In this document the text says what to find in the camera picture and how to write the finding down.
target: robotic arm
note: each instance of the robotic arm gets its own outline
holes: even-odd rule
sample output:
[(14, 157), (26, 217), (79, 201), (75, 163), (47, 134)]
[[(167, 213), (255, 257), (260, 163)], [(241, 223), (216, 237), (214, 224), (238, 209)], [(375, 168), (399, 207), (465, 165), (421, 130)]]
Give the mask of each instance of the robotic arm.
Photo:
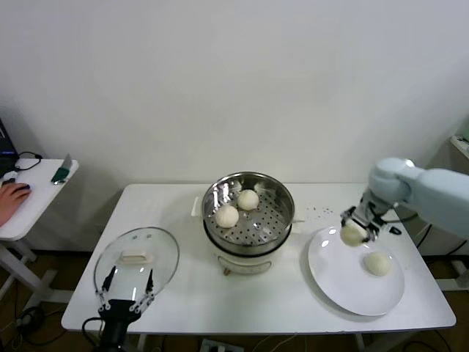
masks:
[(360, 204), (341, 214), (342, 226), (351, 219), (374, 241), (385, 224), (381, 219), (397, 205), (414, 210), (439, 228), (469, 238), (469, 176), (445, 169), (420, 169), (412, 161), (384, 159), (369, 175)]

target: power strip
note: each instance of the power strip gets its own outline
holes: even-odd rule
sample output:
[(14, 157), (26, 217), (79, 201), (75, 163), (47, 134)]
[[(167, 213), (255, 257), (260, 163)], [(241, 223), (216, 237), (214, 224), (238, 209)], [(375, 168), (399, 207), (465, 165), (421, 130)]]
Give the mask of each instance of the power strip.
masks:
[(244, 348), (204, 339), (200, 352), (244, 352)]

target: stainless steel steamer basket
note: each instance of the stainless steel steamer basket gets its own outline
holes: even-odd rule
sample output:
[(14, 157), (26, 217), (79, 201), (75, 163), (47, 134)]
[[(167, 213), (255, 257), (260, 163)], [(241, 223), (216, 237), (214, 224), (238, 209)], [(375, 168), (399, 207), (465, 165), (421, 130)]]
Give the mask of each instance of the stainless steel steamer basket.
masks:
[[(259, 195), (257, 209), (238, 208), (237, 224), (224, 229), (215, 222), (215, 213), (225, 204), (237, 207), (245, 189)], [(295, 204), (287, 188), (275, 178), (257, 172), (238, 172), (221, 178), (202, 200), (204, 228), (209, 239), (221, 250), (238, 257), (258, 257), (275, 251), (288, 238)]]

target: human hand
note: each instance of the human hand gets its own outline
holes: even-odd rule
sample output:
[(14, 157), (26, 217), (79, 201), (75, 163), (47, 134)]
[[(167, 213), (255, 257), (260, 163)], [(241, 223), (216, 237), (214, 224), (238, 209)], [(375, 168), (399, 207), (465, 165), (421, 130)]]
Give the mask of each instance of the human hand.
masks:
[(0, 188), (0, 226), (3, 226), (13, 216), (26, 198), (29, 197), (31, 189), (25, 183), (8, 183)]

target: green knife handle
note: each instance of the green knife handle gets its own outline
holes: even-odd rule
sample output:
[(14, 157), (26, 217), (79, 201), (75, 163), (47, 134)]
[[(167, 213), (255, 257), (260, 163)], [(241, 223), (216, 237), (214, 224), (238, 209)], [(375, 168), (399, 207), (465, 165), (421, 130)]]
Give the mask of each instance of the green knife handle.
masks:
[(60, 182), (63, 181), (67, 176), (68, 176), (69, 171), (63, 167), (59, 167), (55, 173), (55, 175), (52, 177), (51, 182)]

